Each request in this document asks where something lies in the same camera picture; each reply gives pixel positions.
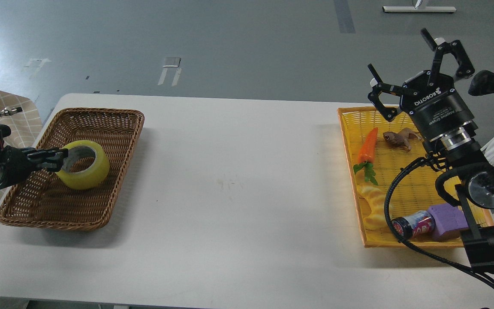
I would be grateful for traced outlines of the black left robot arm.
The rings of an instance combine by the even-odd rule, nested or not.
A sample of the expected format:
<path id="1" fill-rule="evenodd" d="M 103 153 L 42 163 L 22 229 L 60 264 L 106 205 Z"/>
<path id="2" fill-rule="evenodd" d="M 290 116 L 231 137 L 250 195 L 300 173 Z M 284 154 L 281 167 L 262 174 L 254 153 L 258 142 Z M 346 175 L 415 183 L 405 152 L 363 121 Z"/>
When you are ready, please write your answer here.
<path id="1" fill-rule="evenodd" d="M 0 117 L 21 113 L 21 107 L 4 108 Z M 58 172 L 69 156 L 68 149 L 16 148 L 5 145 L 4 138 L 12 133 L 8 125 L 0 124 L 0 190 L 26 181 L 35 171 Z"/>

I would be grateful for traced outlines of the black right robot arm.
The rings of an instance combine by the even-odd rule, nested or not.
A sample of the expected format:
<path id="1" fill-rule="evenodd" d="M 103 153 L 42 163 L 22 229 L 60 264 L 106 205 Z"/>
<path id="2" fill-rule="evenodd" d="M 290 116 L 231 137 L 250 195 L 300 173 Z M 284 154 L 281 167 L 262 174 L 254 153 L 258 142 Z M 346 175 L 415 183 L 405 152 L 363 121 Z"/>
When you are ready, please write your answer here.
<path id="1" fill-rule="evenodd" d="M 478 225 L 469 207 L 473 203 L 482 209 L 494 209 L 494 167 L 475 141 L 477 125 L 473 113 L 455 90 L 455 82 L 470 78 L 475 69 L 459 40 L 433 39 L 427 29 L 420 33 L 434 54 L 429 70 L 398 86 L 384 83 L 373 65 L 368 65 L 373 74 L 368 99 L 386 121 L 393 121 L 401 112 L 408 114 L 424 139 L 427 153 L 408 164 L 392 181 L 384 200 L 384 218 L 398 242 L 494 289 L 494 226 Z M 463 210 L 468 229 L 461 231 L 461 240 L 469 267 L 422 250 L 392 225 L 389 204 L 395 188 L 422 166 L 443 171 L 435 180 L 438 195 Z"/>

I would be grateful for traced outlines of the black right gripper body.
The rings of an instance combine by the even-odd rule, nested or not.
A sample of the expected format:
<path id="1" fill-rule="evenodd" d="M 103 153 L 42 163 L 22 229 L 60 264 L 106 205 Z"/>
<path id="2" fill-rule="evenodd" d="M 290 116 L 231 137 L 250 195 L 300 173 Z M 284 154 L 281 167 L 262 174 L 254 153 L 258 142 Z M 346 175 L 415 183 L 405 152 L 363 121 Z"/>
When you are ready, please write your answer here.
<path id="1" fill-rule="evenodd" d="M 474 114 L 455 89 L 455 79 L 439 74 L 428 85 L 429 70 L 424 70 L 403 83 L 404 88 L 417 92 L 400 98 L 400 109 L 410 116 L 420 135 L 427 141 L 440 139 L 445 133 L 463 127 L 470 137 L 478 126 Z"/>

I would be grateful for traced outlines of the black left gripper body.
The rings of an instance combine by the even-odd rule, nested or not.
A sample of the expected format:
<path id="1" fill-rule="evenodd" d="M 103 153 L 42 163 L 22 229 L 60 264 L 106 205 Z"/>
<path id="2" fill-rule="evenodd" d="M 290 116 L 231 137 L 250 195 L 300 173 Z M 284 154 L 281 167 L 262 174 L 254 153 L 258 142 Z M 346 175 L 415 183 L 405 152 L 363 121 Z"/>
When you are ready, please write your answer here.
<path id="1" fill-rule="evenodd" d="M 25 181 L 34 171 L 35 165 L 28 154 L 35 152 L 32 147 L 14 148 L 7 146 L 2 152 L 0 163 L 0 190 Z"/>

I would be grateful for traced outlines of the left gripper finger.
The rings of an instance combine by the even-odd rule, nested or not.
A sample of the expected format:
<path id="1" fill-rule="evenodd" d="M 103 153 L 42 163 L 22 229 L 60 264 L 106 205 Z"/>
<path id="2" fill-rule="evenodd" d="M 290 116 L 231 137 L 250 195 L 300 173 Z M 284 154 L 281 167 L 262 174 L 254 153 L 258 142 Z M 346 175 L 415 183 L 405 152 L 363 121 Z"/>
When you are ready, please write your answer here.
<path id="1" fill-rule="evenodd" d="M 66 148 L 31 148 L 26 151 L 26 159 L 33 171 L 47 170 L 49 172 L 58 172 L 63 168 L 64 161 L 68 155 L 69 149 Z"/>

